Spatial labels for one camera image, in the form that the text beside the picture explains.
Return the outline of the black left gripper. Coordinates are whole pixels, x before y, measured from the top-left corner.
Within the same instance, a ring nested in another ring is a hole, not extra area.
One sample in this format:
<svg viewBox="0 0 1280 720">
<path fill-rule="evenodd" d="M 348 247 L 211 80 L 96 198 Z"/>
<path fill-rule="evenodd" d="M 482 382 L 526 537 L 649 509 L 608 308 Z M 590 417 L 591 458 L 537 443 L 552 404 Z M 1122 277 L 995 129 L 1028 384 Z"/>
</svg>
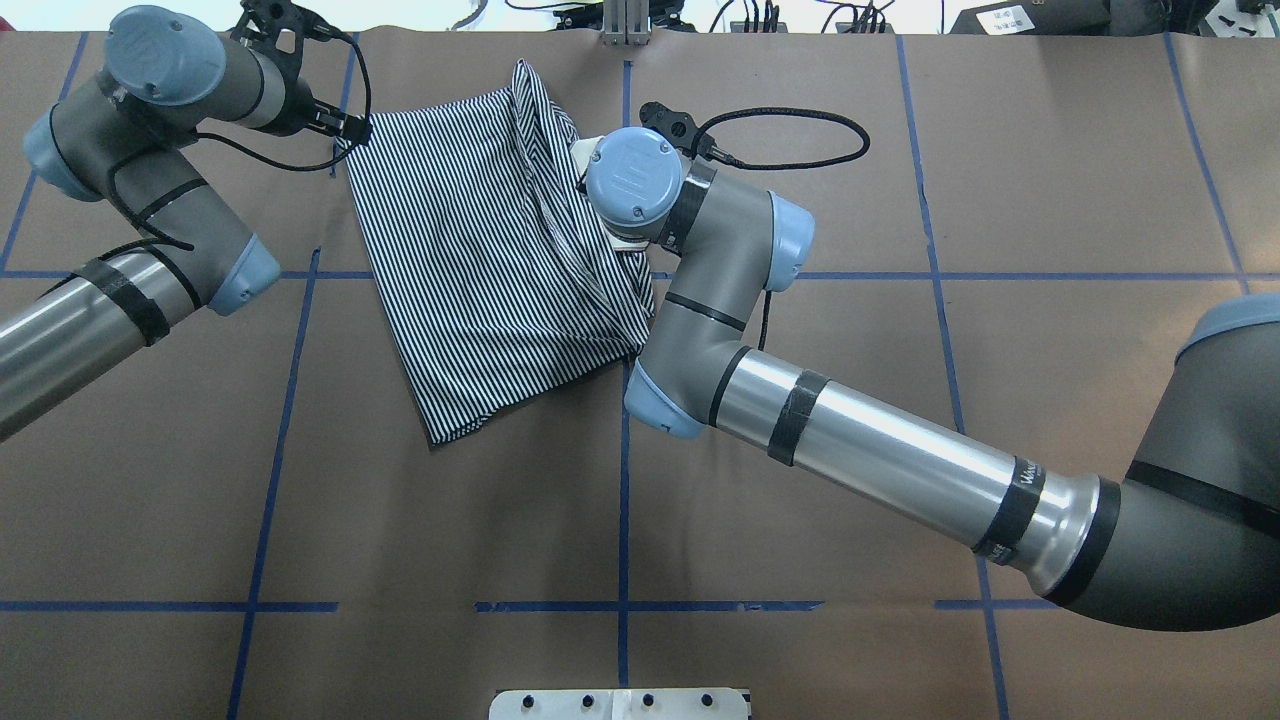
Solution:
<svg viewBox="0 0 1280 720">
<path fill-rule="evenodd" d="M 302 129 L 338 137 L 338 143 L 344 151 L 367 145 L 372 136 L 369 118 L 346 114 L 328 102 L 317 101 L 310 90 L 293 90 L 291 133 L 296 135 Z"/>
</svg>

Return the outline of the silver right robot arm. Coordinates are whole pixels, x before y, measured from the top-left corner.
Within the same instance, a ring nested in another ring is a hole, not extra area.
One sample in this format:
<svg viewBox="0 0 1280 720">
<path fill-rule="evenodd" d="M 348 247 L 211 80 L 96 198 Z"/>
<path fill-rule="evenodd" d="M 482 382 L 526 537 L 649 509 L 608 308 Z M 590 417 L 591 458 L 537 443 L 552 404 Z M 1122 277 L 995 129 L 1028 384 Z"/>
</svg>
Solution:
<svg viewBox="0 0 1280 720">
<path fill-rule="evenodd" d="M 736 436 L 1102 623 L 1210 632 L 1277 614 L 1275 293 L 1197 322 L 1121 480 L 1064 477 L 744 343 L 756 299 L 806 260 L 808 210 L 643 127 L 577 141 L 571 156 L 612 234 L 680 259 L 625 393 L 634 419 Z"/>
</svg>

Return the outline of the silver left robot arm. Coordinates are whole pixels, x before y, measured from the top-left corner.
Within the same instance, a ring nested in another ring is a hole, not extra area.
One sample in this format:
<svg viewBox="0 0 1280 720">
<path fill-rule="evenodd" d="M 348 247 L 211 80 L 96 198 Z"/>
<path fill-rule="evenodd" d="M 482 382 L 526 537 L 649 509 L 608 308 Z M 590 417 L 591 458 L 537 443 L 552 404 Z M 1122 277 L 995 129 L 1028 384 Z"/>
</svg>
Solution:
<svg viewBox="0 0 1280 720">
<path fill-rule="evenodd" d="M 303 129 L 338 151 L 372 135 L 314 96 L 305 44 L 357 41 L 292 1 L 243 1 L 228 33 L 155 5 L 116 14 L 102 68 L 24 136 L 33 174 L 65 196 L 105 201 L 137 238 L 91 258 L 3 324 L 4 438 L 83 389 L 206 307 L 237 313 L 282 275 L 279 261 L 186 159 L 205 120 L 288 137 Z"/>
</svg>

